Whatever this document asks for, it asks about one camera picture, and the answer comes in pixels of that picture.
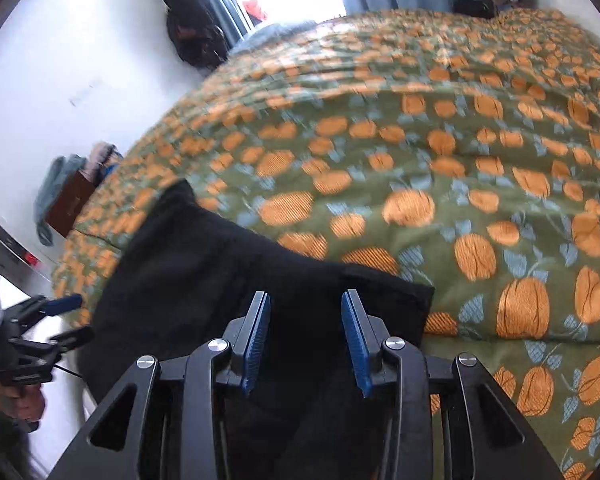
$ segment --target blue gripper pad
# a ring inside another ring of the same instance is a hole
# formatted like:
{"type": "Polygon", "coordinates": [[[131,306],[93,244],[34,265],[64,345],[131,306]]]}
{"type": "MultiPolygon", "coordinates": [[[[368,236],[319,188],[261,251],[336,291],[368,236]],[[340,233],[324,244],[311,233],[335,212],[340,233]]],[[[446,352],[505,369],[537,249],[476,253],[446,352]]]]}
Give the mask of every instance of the blue gripper pad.
{"type": "Polygon", "coordinates": [[[342,295],[342,326],[347,338],[351,365],[356,384],[364,397],[369,397],[374,389],[372,374],[381,370],[381,346],[369,323],[365,308],[358,293],[349,289],[342,295]]]}
{"type": "Polygon", "coordinates": [[[262,360],[262,351],[264,348],[264,343],[267,339],[267,330],[269,329],[270,314],[271,302],[269,300],[269,295],[264,294],[260,301],[258,313],[251,329],[251,335],[244,350],[242,381],[240,382],[240,387],[246,396],[249,395],[251,390],[253,390],[256,379],[258,378],[260,361],[262,360]]]}

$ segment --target red object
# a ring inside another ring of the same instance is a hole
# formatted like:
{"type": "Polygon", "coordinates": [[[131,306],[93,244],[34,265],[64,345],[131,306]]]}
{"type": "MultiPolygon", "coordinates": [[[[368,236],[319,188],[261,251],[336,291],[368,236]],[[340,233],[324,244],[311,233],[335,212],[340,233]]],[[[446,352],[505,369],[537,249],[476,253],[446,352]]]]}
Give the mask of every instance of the red object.
{"type": "Polygon", "coordinates": [[[25,255],[24,255],[24,261],[27,262],[31,267],[35,267],[37,264],[40,263],[40,260],[37,259],[31,253],[25,253],[25,255]]]}
{"type": "Polygon", "coordinates": [[[261,22],[264,22],[268,18],[267,13],[262,10],[257,0],[247,0],[246,2],[242,2],[242,4],[247,13],[254,18],[258,18],[261,22]]]}

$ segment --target black cable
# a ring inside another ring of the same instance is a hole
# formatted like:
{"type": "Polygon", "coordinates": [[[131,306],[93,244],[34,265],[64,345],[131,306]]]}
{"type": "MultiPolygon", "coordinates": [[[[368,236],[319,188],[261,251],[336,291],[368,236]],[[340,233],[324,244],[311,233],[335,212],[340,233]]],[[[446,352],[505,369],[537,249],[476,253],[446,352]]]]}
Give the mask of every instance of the black cable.
{"type": "Polygon", "coordinates": [[[76,372],[72,372],[71,370],[68,370],[67,368],[61,367],[60,365],[54,365],[54,368],[59,368],[63,372],[67,372],[68,374],[71,374],[73,376],[78,377],[79,379],[82,379],[82,376],[80,374],[77,374],[76,372]]]}

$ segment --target black bag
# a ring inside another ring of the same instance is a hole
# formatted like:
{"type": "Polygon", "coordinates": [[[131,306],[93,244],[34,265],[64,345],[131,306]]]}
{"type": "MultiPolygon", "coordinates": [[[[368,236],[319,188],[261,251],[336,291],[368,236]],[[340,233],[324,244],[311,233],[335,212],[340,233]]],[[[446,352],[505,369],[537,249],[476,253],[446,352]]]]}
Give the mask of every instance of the black bag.
{"type": "Polygon", "coordinates": [[[180,59],[198,68],[215,69],[227,58],[224,32],[200,0],[164,0],[167,32],[180,59]]]}

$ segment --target pumpkin print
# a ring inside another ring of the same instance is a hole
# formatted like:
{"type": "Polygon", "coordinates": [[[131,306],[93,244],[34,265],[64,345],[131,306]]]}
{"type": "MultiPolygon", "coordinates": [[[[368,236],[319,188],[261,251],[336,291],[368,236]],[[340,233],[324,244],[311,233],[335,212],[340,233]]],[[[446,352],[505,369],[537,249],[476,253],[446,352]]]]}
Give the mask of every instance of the pumpkin print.
{"type": "Polygon", "coordinates": [[[431,149],[439,155],[451,155],[456,148],[454,136],[443,130],[432,130],[427,136],[431,149]]]}
{"type": "Polygon", "coordinates": [[[523,168],[513,168],[513,176],[520,187],[529,194],[546,198],[551,193],[551,187],[544,173],[523,168]]]}
{"type": "Polygon", "coordinates": [[[311,233],[284,233],[278,238],[278,243],[284,248],[302,256],[311,256],[323,260],[327,255],[327,240],[323,236],[311,233]]]}
{"type": "Polygon", "coordinates": [[[330,221],[333,234],[338,238],[355,238],[365,232],[365,218],[359,214],[342,214],[330,221]]]}
{"type": "Polygon", "coordinates": [[[313,204],[311,193],[281,193],[265,200],[258,209],[258,214],[266,225],[290,225],[308,218],[313,204]]]}
{"type": "Polygon", "coordinates": [[[376,171],[390,170],[394,166],[394,159],[387,152],[376,152],[368,157],[369,164],[376,171]]]}
{"type": "Polygon", "coordinates": [[[508,220],[501,220],[487,226],[489,236],[497,243],[514,246],[520,240],[518,226],[508,220]]]}
{"type": "Polygon", "coordinates": [[[508,148],[521,148],[524,145],[522,134],[519,132],[500,132],[500,142],[508,148]]]}
{"type": "Polygon", "coordinates": [[[499,202],[498,195],[493,191],[472,189],[469,192],[469,203],[485,213],[495,213],[498,210],[499,202]]]}
{"type": "Polygon", "coordinates": [[[376,134],[376,124],[371,120],[354,123],[349,128],[349,135],[359,139],[368,139],[376,134]]]}
{"type": "Polygon", "coordinates": [[[423,114],[427,109],[427,104],[424,97],[414,94],[406,94],[402,96],[402,112],[410,115],[423,114]]]}
{"type": "Polygon", "coordinates": [[[339,193],[351,184],[347,171],[327,171],[314,176],[314,187],[322,194],[339,193]]]}
{"type": "Polygon", "coordinates": [[[446,176],[464,176],[464,166],[451,156],[439,156],[429,163],[429,167],[436,173],[446,176]]]}
{"type": "Polygon", "coordinates": [[[578,319],[586,324],[600,321],[600,276],[585,266],[576,278],[573,300],[578,319]]]}
{"type": "Polygon", "coordinates": [[[562,192],[567,198],[581,202],[583,199],[582,186],[574,181],[565,182],[562,186],[562,192]]]}
{"type": "Polygon", "coordinates": [[[589,445],[595,427],[595,418],[591,416],[581,418],[573,432],[573,437],[571,437],[571,445],[573,448],[577,450],[585,449],[589,445]]]}
{"type": "Polygon", "coordinates": [[[513,374],[504,366],[501,366],[498,368],[496,373],[494,373],[493,378],[507,394],[507,397],[512,399],[513,394],[516,392],[516,378],[513,376],[513,374]]]}
{"type": "Polygon", "coordinates": [[[482,236],[470,233],[454,243],[456,263],[466,278],[475,282],[486,280],[496,271],[496,255],[491,244],[482,236]]]}
{"type": "Polygon", "coordinates": [[[600,400],[600,357],[593,359],[582,371],[578,396],[587,406],[600,400]]]}
{"type": "Polygon", "coordinates": [[[320,119],[315,125],[315,133],[322,137],[341,134],[346,131],[348,123],[347,118],[342,116],[320,119]]]}
{"type": "Polygon", "coordinates": [[[513,280],[500,295],[496,332],[504,338],[540,339],[549,327],[549,296],[534,276],[513,280]]]}
{"type": "Polygon", "coordinates": [[[401,189],[387,197],[382,218],[387,223],[421,227],[431,223],[435,211],[436,205],[426,191],[401,189]]]}
{"type": "Polygon", "coordinates": [[[290,150],[267,153],[256,167],[256,175],[276,176],[285,171],[294,158],[294,154],[290,150]]]}
{"type": "Polygon", "coordinates": [[[380,128],[378,133],[382,139],[386,140],[386,142],[392,142],[394,144],[401,142],[405,137],[404,130],[395,124],[380,128]]]}
{"type": "Polygon", "coordinates": [[[475,111],[485,117],[493,119],[502,119],[502,103],[496,98],[488,95],[477,95],[474,97],[475,111]]]}
{"type": "Polygon", "coordinates": [[[436,335],[458,335],[458,323],[446,312],[431,312],[427,316],[424,332],[436,335]]]}
{"type": "Polygon", "coordinates": [[[360,264],[373,269],[384,270],[389,274],[398,274],[398,264],[386,249],[368,247],[357,249],[342,257],[345,264],[360,264]]]}
{"type": "Polygon", "coordinates": [[[475,136],[478,139],[478,142],[482,142],[484,144],[491,144],[496,140],[496,133],[493,130],[488,128],[482,128],[475,136]]]}
{"type": "Polygon", "coordinates": [[[571,235],[577,248],[589,256],[600,256],[600,220],[591,213],[578,213],[571,221],[571,235]]]}
{"type": "Polygon", "coordinates": [[[531,368],[522,383],[516,407],[525,416],[544,415],[554,398],[554,379],[543,366],[531,368]]]}

